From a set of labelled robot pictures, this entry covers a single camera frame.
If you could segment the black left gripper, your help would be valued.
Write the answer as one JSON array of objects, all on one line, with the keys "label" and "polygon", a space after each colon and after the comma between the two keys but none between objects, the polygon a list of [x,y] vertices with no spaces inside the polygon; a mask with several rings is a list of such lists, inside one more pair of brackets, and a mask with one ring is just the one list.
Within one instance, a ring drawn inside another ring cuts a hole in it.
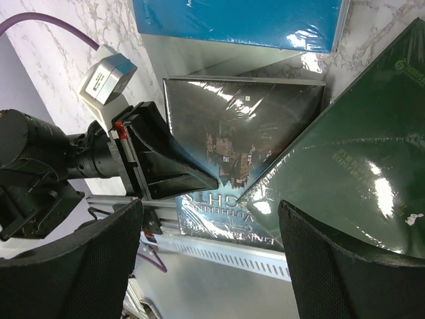
[{"label": "black left gripper", "polygon": [[217,178],[170,133],[154,102],[128,106],[111,124],[111,154],[127,196],[169,199],[218,188]]}]

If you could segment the bright blue book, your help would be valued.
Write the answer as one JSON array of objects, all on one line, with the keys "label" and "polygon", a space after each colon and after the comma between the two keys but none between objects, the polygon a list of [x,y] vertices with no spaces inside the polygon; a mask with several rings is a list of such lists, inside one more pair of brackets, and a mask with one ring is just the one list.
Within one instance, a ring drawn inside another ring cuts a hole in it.
[{"label": "bright blue book", "polygon": [[139,33],[312,53],[333,52],[349,1],[139,0]]}]

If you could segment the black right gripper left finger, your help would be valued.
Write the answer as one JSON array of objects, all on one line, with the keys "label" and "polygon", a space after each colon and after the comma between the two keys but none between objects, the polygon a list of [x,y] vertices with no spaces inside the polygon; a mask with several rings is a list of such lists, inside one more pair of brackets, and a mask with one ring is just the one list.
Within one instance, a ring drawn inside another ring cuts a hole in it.
[{"label": "black right gripper left finger", "polygon": [[127,206],[1,260],[2,318],[120,318],[142,221]]}]

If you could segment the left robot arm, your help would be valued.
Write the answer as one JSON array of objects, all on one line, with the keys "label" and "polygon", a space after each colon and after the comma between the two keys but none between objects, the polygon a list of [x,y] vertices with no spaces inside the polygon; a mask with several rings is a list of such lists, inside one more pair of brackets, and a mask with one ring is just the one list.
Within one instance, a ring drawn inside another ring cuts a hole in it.
[{"label": "left robot arm", "polygon": [[18,110],[1,112],[1,240],[43,239],[81,202],[73,179],[121,179],[125,194],[159,200],[216,189],[218,181],[178,144],[155,103],[129,106],[106,132],[82,134]]}]

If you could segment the dark blue Wuthering Heights book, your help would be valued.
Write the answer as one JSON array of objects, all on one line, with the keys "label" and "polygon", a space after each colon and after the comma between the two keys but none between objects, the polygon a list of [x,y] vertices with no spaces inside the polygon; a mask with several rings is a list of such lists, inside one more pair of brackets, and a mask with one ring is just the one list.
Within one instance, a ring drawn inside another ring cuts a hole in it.
[{"label": "dark blue Wuthering Heights book", "polygon": [[238,199],[313,122],[321,80],[175,76],[163,80],[167,123],[214,190],[176,198],[182,235],[280,251]]}]

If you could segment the clear plastic file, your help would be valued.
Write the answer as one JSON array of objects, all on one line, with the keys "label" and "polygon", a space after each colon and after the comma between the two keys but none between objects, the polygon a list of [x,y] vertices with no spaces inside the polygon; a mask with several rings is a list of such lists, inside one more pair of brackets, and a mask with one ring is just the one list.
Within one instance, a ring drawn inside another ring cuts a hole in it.
[{"label": "clear plastic file", "polygon": [[299,51],[141,35],[160,88],[168,76],[238,76],[300,55]]}]

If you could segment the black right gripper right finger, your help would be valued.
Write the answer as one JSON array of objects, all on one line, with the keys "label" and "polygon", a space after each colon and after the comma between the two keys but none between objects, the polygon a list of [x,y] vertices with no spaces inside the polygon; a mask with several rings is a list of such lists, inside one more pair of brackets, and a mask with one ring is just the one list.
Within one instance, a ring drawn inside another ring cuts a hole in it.
[{"label": "black right gripper right finger", "polygon": [[300,318],[423,318],[424,260],[367,244],[280,201]]}]

